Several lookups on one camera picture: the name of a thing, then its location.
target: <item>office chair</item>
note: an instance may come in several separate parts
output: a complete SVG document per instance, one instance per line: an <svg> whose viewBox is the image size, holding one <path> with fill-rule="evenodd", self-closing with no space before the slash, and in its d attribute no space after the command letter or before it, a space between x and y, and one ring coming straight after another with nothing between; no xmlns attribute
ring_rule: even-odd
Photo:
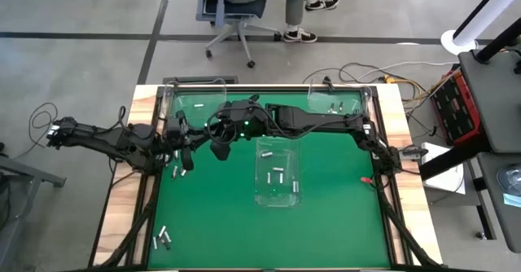
<svg viewBox="0 0 521 272"><path fill-rule="evenodd" d="M250 50L247 47L246 37L244 31L259 31L274 33L274 41L280 42L282 35L277 29L265 28L249 24L250 20L255 17L261 18L266 7L266 0L257 0L248 3L230 3L224 0L198 0L197 13L195 19L197 21L207 21L212 23L224 23L221 32L217 37L211 40L205 47L206 57L212 58L212 51L210 48L217 43L224 41L227 37L237 33L239 40L242 42L246 56L248 59L247 66L249 68L255 67L255 62L250 56ZM224 13L219 15L219 9L224 10Z"/></svg>

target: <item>concrete floor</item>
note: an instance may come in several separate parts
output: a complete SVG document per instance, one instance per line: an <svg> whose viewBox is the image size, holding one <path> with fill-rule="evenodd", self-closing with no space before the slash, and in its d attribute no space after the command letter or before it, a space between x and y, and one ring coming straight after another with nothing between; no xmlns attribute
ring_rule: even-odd
<svg viewBox="0 0 521 272"><path fill-rule="evenodd" d="M342 0L335 11L306 15L303 27L319 36L438 38L445 30L455 29L479 1ZM260 24L283 29L282 4L283 0L269 0ZM159 5L160 0L0 0L0 32L151 33ZM521 0L517 0L481 38L495 37L520 16ZM208 23L195 21L195 0L170 0L161 33L215 31ZM31 146L27 120L44 102L54 102L59 116L111 125L118 107L130 104L147 46L148 41L0 38L0 140L7 145L6 152L16 156ZM250 49L255 69L246 67L238 42L216 46L212 60L204 56L202 42L158 42L146 83L160 84L164 77L216 75L239 76L241 83L299 83L315 70L339 68L348 62L382 67L402 61L457 60L438 45L251 42ZM428 87L448 69L417 65L392 71ZM365 70L351 68L350 72L356 76ZM337 73L324 75L336 79ZM366 80L379 76L376 73ZM410 94L403 88L404 97ZM436 123L432 113L424 106L415 116L430 127ZM409 126L413 136L425 132L414 121ZM414 141L443 143L428 136ZM20 161L68 180L63 189L42 187L12 270L85 267L108 188L106 156L80 148L37 147ZM479 230L473 208L433 207L431 214L445 264L519 270L521 257L509 252L503 239L480 242L473 238Z"/></svg>

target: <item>green mat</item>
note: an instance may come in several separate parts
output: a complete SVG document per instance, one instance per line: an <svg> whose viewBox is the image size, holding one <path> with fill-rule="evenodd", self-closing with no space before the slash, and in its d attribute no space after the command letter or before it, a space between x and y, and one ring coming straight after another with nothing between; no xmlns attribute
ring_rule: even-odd
<svg viewBox="0 0 521 272"><path fill-rule="evenodd" d="M342 94L360 100L356 91ZM308 109L306 93L264 93L259 101ZM254 200L256 141L231 148L219 161L203 145L184 178L172 180L173 164L164 170L153 234L166 226L172 248L152 247L149 269L389 267L378 198L360 180L372 173L370 154L351 136L311 133L300 140L301 197L288 208Z"/></svg>

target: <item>sneaker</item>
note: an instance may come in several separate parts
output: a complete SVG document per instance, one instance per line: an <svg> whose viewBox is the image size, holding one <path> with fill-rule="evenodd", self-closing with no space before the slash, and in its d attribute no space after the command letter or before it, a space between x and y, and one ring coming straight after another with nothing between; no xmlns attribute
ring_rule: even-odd
<svg viewBox="0 0 521 272"><path fill-rule="evenodd" d="M306 4L306 11L329 11L339 5L340 0L317 0L314 3Z"/></svg>
<svg viewBox="0 0 521 272"><path fill-rule="evenodd" d="M314 33L305 32L304 29L298 29L295 32L284 33L284 42L292 43L292 42L301 42L301 43L313 43L316 42L318 37Z"/></svg>

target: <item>chair base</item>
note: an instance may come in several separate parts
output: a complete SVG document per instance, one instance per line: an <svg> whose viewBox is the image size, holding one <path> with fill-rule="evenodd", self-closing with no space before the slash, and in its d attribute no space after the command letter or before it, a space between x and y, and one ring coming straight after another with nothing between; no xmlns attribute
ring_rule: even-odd
<svg viewBox="0 0 521 272"><path fill-rule="evenodd" d="M257 32L268 32L274 33L274 41L280 42L282 40L282 35L277 29L266 28L261 26L256 26L254 24L248 24L243 21L231 22L225 25L219 35L213 38L205 47L206 49L206 57L212 58L212 51L210 48L216 45L217 43L223 42L227 37L237 33L239 35L239 39L243 44L244 50L246 51L246 56L248 59L247 66L249 68L255 67L255 62L252 60L252 56L250 55L250 50L247 47L246 37L244 35L244 31L257 31Z"/></svg>

